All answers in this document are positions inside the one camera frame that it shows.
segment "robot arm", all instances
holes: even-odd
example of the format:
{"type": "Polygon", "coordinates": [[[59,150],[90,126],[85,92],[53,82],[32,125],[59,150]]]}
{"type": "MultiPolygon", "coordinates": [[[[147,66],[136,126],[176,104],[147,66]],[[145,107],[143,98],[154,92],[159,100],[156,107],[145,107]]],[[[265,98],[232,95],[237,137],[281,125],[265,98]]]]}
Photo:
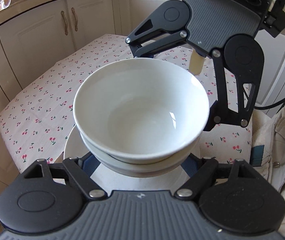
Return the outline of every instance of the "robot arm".
{"type": "Polygon", "coordinates": [[[254,40],[260,29],[276,37],[285,28],[285,0],[169,0],[160,5],[126,39],[134,57],[189,44],[213,59],[218,100],[211,106],[205,131],[225,123],[246,127],[254,109],[264,54],[254,40]],[[169,34],[146,46],[141,44],[169,34]],[[228,108],[225,70],[236,77],[238,112],[228,108]],[[250,84],[244,104],[244,85],[250,84]]]}

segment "cherry pattern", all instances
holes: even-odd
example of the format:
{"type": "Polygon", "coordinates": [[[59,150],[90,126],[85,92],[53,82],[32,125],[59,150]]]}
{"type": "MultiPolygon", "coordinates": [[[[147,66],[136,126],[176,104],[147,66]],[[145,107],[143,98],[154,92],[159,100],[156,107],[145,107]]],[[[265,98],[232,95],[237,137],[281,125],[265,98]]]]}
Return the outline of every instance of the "cherry pattern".
{"type": "MultiPolygon", "coordinates": [[[[0,113],[2,137],[20,172],[39,158],[53,163],[63,152],[74,126],[70,112],[73,111],[72,103],[79,86],[100,67],[132,57],[124,39],[124,36],[106,34],[60,60],[20,92],[0,113]]],[[[155,55],[155,58],[188,70],[191,52],[190,49],[177,47],[155,55]]],[[[228,107],[237,111],[236,79],[228,70],[225,72],[228,101],[231,102],[228,107]]],[[[217,99],[212,60],[205,59],[203,71],[196,78],[204,86],[209,105],[212,105],[217,99]]],[[[216,157],[221,163],[226,163],[226,160],[232,162],[235,158],[247,160],[251,122],[247,128],[233,126],[231,130],[230,127],[219,124],[211,132],[203,132],[199,142],[201,154],[216,157]],[[239,148],[231,151],[233,146],[239,148]]]]}

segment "white logo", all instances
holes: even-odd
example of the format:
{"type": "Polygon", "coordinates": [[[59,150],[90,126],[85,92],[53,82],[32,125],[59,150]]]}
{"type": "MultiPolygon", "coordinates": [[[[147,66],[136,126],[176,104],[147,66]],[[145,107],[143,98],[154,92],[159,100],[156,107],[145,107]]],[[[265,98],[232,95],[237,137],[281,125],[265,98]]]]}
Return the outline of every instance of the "white logo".
{"type": "Polygon", "coordinates": [[[138,195],[136,195],[137,198],[144,198],[146,195],[144,193],[139,193],[138,195]]]}

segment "black cable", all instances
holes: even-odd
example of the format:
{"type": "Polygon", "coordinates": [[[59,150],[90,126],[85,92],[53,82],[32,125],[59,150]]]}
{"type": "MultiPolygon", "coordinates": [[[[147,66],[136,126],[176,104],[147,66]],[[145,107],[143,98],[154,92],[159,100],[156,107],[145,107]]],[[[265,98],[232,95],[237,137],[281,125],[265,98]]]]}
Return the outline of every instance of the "black cable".
{"type": "Polygon", "coordinates": [[[279,106],[281,104],[285,103],[285,98],[283,98],[282,100],[270,105],[270,106],[254,106],[254,109],[257,109],[257,110],[267,110],[267,109],[271,109],[271,108],[274,108],[276,106],[279,106]]]}

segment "white bowl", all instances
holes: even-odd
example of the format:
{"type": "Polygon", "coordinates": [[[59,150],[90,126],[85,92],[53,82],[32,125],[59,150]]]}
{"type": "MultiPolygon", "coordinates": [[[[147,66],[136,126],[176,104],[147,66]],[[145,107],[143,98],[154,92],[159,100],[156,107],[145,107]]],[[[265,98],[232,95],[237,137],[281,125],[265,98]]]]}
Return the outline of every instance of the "white bowl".
{"type": "Polygon", "coordinates": [[[158,59],[110,63],[78,89],[73,109],[83,137],[126,163],[156,163],[183,150],[204,129],[209,101],[183,68],[158,59]]]}
{"type": "Polygon", "coordinates": [[[95,155],[98,161],[100,161],[103,165],[119,174],[136,178],[155,177],[172,171],[184,162],[184,160],[190,155],[191,151],[197,146],[199,142],[198,138],[195,142],[186,147],[186,150],[183,154],[174,154],[169,158],[157,163],[130,164],[119,161],[112,156],[102,152],[90,144],[90,142],[87,141],[81,133],[80,136],[87,149],[91,151],[91,153],[95,155]]]}

